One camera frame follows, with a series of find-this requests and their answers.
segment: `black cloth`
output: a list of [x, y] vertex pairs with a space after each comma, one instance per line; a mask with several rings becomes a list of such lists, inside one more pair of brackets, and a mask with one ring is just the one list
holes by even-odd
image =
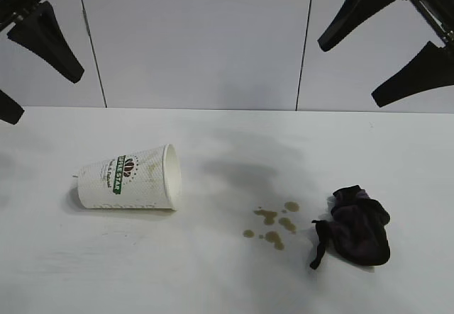
[[379, 266], [389, 260], [390, 251], [384, 226], [390, 216], [358, 185], [335, 191], [331, 209], [334, 221], [313, 220], [320, 243], [311, 263], [317, 269], [330, 240], [340, 256], [362, 266]]

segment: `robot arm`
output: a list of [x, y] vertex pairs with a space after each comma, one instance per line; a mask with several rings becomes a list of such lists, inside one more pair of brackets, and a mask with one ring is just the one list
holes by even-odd
[[[338, 15], [319, 38], [328, 51], [362, 22], [396, 0], [345, 0]], [[372, 93], [379, 107], [402, 98], [454, 85], [454, 0], [409, 0], [444, 42], [439, 48], [428, 42], [400, 72]]]
[[[42, 0], [0, 0], [0, 31], [15, 23], [8, 39], [44, 59], [61, 75], [78, 82], [84, 69], [72, 53], [58, 25], [52, 5]], [[23, 109], [0, 91], [0, 119], [16, 124]]]

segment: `brown liquid drop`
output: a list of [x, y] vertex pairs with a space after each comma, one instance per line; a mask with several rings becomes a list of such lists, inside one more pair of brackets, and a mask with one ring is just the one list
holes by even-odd
[[298, 203], [295, 203], [295, 202], [286, 202], [285, 203], [285, 208], [288, 210], [288, 211], [291, 211], [293, 213], [296, 213], [297, 211], [299, 211], [299, 205]]
[[254, 232], [252, 230], [244, 230], [243, 231], [243, 236], [247, 238], [252, 238], [254, 237]]
[[275, 218], [277, 216], [276, 211], [257, 210], [254, 211], [254, 214], [265, 217], [265, 219], [263, 220], [263, 223], [265, 225], [275, 224]]
[[284, 250], [284, 243], [281, 241], [281, 237], [279, 234], [275, 231], [269, 231], [265, 235], [265, 239], [269, 243], [274, 243], [275, 244], [275, 249], [276, 250]]
[[279, 219], [279, 224], [282, 225], [288, 231], [290, 231], [292, 234], [297, 233], [296, 225], [293, 224], [289, 218], [283, 217], [283, 218]]

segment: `cup opening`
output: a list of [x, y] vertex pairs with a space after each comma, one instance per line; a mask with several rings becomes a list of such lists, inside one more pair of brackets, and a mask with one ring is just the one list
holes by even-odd
[[173, 145], [167, 145], [164, 150], [164, 159], [162, 163], [162, 172], [164, 174], [165, 193], [167, 199], [172, 205], [173, 210], [177, 210], [176, 203], [181, 194], [182, 175], [179, 168], [177, 152]]

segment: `paper cup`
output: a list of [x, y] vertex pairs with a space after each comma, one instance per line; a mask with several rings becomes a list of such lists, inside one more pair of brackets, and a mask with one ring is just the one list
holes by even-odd
[[181, 194], [181, 172], [172, 145], [87, 165], [78, 177], [85, 208], [177, 210]]

